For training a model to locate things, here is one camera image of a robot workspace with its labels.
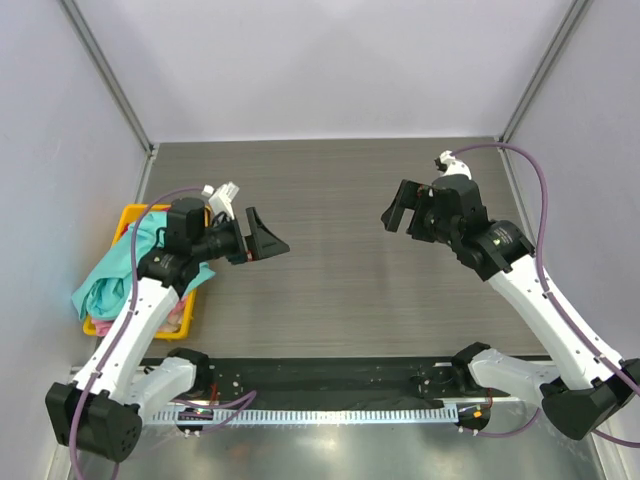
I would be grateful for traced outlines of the teal t shirt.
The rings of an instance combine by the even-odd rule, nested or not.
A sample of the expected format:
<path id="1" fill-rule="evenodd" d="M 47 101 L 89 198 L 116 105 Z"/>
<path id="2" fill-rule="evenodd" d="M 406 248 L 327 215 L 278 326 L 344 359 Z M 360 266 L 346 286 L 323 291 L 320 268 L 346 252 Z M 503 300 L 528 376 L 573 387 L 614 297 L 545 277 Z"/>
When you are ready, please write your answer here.
<path id="1" fill-rule="evenodd" d="M 97 320 L 114 320 L 130 294 L 132 286 L 131 234 L 143 207 L 127 207 L 124 223 L 117 229 L 116 242 L 96 264 L 71 301 L 79 320 L 87 316 Z M 167 208 L 151 210 L 142 219 L 136 232 L 136 262 L 152 247 L 164 245 Z"/>

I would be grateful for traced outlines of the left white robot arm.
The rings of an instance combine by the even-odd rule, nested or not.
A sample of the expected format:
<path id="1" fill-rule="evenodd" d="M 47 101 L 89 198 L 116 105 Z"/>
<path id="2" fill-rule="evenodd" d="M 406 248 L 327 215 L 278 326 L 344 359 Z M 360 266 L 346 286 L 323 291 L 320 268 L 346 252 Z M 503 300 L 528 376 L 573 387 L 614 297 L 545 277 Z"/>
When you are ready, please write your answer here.
<path id="1" fill-rule="evenodd" d="M 150 374 L 135 377 L 158 328 L 186 293 L 203 262 L 227 259 L 233 265 L 269 259 L 290 247 L 246 211 L 243 235 L 230 203 L 219 192 L 224 217 L 206 222 L 206 203 L 184 189 L 167 212 L 163 243 L 143 256 L 132 253 L 132 286 L 113 327 L 97 351 L 67 384 L 54 383 L 45 405 L 57 442 L 72 454 L 83 450 L 115 463 L 133 452 L 143 425 L 182 395 L 198 400 L 212 387 L 207 355 L 177 349 Z"/>

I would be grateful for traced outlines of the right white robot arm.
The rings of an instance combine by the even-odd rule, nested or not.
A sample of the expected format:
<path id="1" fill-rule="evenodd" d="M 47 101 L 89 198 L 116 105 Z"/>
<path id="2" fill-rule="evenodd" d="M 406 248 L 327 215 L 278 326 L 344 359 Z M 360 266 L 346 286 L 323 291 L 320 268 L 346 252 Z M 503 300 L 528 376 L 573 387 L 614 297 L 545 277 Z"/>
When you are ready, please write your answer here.
<path id="1" fill-rule="evenodd" d="M 489 219 L 477 184 L 463 174 L 431 185 L 403 180 L 381 216 L 395 232 L 405 211 L 414 240 L 448 246 L 457 260 L 498 292 L 521 316 L 553 363 L 543 366 L 476 342 L 452 358 L 451 384 L 471 396 L 498 390 L 540 408 L 552 425 L 581 440 L 626 406 L 639 385 L 639 361 L 623 359 L 576 318 L 553 283 L 537 270 L 531 242 L 510 221 Z"/>

